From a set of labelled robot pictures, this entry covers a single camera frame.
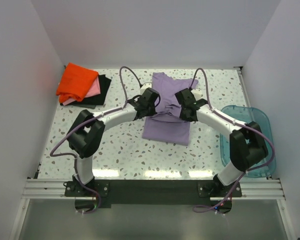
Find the lilac polo shirt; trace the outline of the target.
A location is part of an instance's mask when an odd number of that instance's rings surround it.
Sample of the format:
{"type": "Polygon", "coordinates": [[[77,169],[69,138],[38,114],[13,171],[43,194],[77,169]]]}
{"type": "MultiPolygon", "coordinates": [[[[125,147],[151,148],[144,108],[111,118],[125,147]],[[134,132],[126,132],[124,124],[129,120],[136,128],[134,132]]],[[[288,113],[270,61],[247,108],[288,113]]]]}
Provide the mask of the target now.
{"type": "Polygon", "coordinates": [[[152,74],[152,88],[159,93],[156,115],[147,117],[142,138],[187,146],[190,139],[190,123],[180,119],[181,105],[175,94],[198,84],[192,79],[173,79],[164,72],[152,74]]]}

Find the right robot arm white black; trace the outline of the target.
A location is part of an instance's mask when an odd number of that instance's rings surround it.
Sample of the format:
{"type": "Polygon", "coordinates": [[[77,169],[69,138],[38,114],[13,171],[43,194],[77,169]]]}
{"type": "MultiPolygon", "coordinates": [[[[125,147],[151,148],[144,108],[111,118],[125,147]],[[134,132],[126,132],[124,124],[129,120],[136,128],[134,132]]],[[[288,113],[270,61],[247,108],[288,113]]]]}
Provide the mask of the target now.
{"type": "Polygon", "coordinates": [[[188,88],[177,92],[175,97],[181,106],[181,120],[206,124],[229,142],[230,162],[213,177],[212,185],[213,192],[223,197],[231,190],[231,184],[268,156],[267,137],[256,122],[230,117],[214,108],[209,100],[196,99],[188,88]]]}

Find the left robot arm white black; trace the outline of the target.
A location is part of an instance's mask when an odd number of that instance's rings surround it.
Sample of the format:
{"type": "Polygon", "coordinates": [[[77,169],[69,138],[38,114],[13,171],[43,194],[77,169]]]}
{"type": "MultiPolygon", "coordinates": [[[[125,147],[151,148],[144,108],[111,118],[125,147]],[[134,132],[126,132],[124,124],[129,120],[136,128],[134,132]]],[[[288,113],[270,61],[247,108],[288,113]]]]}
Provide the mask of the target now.
{"type": "Polygon", "coordinates": [[[160,94],[148,87],[141,95],[127,100],[124,107],[94,113],[81,111],[67,138],[69,147],[79,158],[74,164],[75,178],[78,181],[75,189],[78,193],[89,196],[94,190],[93,155],[101,144],[104,132],[123,123],[156,115],[156,106],[160,100],[160,94]]]}

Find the folded pink t shirt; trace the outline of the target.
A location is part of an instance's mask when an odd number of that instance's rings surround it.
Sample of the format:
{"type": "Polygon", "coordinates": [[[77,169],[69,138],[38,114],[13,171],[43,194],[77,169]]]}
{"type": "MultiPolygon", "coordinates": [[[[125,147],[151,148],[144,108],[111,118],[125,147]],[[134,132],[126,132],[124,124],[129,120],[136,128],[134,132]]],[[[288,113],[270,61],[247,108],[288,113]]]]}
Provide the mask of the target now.
{"type": "Polygon", "coordinates": [[[100,87],[100,83],[99,83],[99,77],[97,77],[93,81],[90,89],[87,91],[87,93],[84,97],[76,99],[73,96],[66,96],[66,97],[60,96],[58,101],[60,104],[63,104],[64,106],[66,106],[73,102],[82,102],[84,99],[99,95],[100,93],[101,93],[101,87],[100,87]]]}

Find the folded black t shirt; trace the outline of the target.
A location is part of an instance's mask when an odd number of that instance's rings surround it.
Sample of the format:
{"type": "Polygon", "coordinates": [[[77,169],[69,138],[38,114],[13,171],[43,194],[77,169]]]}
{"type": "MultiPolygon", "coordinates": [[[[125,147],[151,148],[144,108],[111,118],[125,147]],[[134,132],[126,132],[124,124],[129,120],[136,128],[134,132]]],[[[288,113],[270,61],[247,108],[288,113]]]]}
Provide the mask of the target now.
{"type": "Polygon", "coordinates": [[[59,104],[60,106],[76,106],[81,108],[94,109],[97,106],[105,104],[106,96],[111,85],[111,79],[107,78],[105,74],[99,75],[100,94],[85,98],[82,102],[72,102],[68,105],[59,104]]]}

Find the teal plastic basket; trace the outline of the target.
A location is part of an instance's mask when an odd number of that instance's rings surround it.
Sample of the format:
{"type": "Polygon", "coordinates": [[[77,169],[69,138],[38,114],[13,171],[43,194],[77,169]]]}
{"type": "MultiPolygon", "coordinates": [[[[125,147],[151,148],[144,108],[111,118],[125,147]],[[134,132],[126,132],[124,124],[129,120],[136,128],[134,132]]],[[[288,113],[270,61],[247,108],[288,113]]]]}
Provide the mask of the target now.
{"type": "MultiPolygon", "coordinates": [[[[272,142],[272,130],[270,121],[267,115],[258,108],[254,107],[243,107],[237,105],[228,105],[225,106],[221,112],[229,115],[232,118],[235,118],[239,121],[243,121],[246,123],[256,122],[259,124],[261,132],[272,142]]],[[[230,162],[230,143],[227,141],[227,138],[222,134],[220,136],[220,156],[221,162],[225,167],[230,162]]],[[[270,177],[276,170],[276,159],[261,168],[255,169],[253,171],[249,171],[246,174],[247,178],[266,178],[270,177]]]]}

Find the folded orange t shirt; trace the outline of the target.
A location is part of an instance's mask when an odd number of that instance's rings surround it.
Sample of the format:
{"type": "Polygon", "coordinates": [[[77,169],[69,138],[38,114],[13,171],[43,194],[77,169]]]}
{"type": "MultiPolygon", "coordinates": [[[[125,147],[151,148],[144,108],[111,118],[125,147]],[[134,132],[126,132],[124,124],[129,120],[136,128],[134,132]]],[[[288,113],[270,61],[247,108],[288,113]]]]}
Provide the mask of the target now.
{"type": "Polygon", "coordinates": [[[63,104],[70,98],[81,102],[98,76],[97,71],[70,62],[56,90],[59,103],[63,104]]]}

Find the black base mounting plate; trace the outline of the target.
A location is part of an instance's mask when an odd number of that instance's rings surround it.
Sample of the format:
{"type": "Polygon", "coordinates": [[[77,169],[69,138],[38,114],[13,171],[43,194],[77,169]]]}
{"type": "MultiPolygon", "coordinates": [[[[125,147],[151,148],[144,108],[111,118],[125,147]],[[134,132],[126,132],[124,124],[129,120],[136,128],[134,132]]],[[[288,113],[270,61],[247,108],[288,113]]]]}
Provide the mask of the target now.
{"type": "Polygon", "coordinates": [[[63,183],[64,195],[74,198],[76,210],[89,213],[113,205],[205,205],[225,196],[242,197],[240,185],[214,188],[212,180],[91,180],[86,187],[73,178],[63,183]]]}

